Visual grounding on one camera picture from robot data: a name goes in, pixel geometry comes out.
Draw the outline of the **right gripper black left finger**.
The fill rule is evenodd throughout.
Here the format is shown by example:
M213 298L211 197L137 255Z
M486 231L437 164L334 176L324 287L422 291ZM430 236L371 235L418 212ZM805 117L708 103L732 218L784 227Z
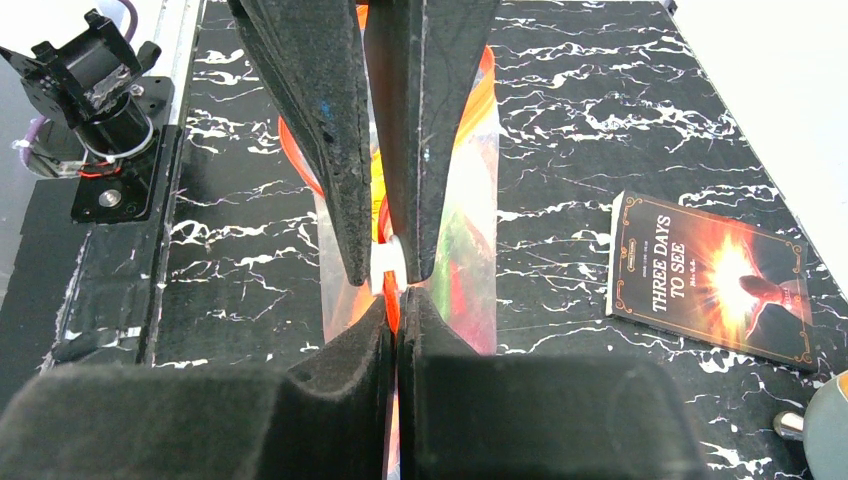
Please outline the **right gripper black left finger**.
M393 341L377 300L301 362L68 366L1 419L5 479L378 479Z

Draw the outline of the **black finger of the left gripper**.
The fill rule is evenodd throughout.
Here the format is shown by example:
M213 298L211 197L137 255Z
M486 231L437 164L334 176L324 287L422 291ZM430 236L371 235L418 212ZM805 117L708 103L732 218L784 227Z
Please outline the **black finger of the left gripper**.
M364 30L394 234L411 283L434 270L453 145L499 4L372 1Z
M324 194L348 281L369 277L367 82L357 4L231 1L246 53Z

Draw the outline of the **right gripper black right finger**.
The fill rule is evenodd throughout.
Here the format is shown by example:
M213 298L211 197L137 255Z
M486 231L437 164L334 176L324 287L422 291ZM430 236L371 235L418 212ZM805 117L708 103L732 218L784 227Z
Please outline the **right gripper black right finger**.
M672 377L628 356L481 355L429 293L399 302L405 479L705 479Z

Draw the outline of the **clear zip bag orange zipper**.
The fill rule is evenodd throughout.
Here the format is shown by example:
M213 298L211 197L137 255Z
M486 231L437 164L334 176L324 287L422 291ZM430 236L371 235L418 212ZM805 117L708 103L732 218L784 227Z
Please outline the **clear zip bag orange zipper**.
M405 256L394 234L388 207L381 150L372 107L364 30L372 1L354 1L360 27L369 115L371 251L369 277L361 286L348 281L324 194L285 121L279 114L281 146L312 190L319 221L320 279L326 344L350 328L380 300L393 341L392 373L385 437L388 478L400 473L398 331L400 299L412 288L426 290L442 320L471 348L488 355L495 343L495 210L498 134L494 97L494 57L487 41L453 145L432 275L411 283Z

